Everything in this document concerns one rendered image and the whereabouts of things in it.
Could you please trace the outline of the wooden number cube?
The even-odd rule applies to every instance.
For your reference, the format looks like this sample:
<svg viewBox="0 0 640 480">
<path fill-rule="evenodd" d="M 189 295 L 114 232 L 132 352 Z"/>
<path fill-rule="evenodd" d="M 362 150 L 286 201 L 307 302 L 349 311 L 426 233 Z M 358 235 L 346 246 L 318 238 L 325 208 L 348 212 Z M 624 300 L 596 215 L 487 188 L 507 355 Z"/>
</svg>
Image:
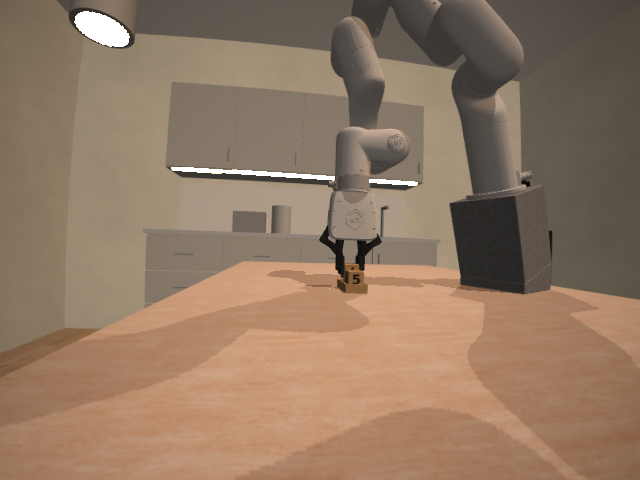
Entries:
<svg viewBox="0 0 640 480">
<path fill-rule="evenodd" d="M 344 274 L 341 278 L 345 279 L 345 270 L 359 270 L 359 264 L 356 263 L 344 263 Z"/>
<path fill-rule="evenodd" d="M 345 270 L 346 284 L 364 284 L 364 271 L 361 270 Z"/>
</svg>

